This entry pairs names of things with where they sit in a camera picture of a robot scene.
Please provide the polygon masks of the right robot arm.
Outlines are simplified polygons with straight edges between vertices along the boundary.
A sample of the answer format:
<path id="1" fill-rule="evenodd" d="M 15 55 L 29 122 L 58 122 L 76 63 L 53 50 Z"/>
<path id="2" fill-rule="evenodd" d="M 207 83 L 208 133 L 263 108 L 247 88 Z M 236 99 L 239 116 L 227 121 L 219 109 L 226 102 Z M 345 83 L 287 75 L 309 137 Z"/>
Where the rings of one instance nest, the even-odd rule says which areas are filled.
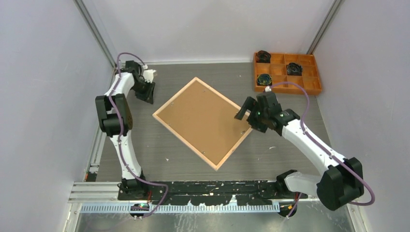
<path id="1" fill-rule="evenodd" d="M 259 132 L 268 129 L 296 146 L 318 170 L 318 175 L 289 170 L 277 176 L 276 192 L 289 198 L 295 192 L 319 198 L 329 210 L 353 203 L 363 196 L 365 184 L 363 167 L 357 158 L 346 158 L 335 152 L 308 129 L 301 117 L 292 109 L 283 110 L 275 93 L 264 92 L 247 97 L 235 119 L 246 121 Z"/>

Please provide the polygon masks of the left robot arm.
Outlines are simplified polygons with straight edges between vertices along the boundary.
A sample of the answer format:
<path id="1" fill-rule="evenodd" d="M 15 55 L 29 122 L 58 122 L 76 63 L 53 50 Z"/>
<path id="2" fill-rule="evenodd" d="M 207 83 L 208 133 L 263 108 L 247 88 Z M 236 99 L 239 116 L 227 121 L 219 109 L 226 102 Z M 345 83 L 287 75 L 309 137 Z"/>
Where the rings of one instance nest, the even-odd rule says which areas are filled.
<path id="1" fill-rule="evenodd" d="M 100 129 L 113 143 L 121 165 L 119 190 L 137 200 L 147 196 L 148 184 L 132 145 L 133 118 L 127 95 L 134 91 L 137 99 L 152 104 L 155 76 L 155 70 L 128 60 L 114 72 L 115 79 L 109 90 L 95 98 Z"/>

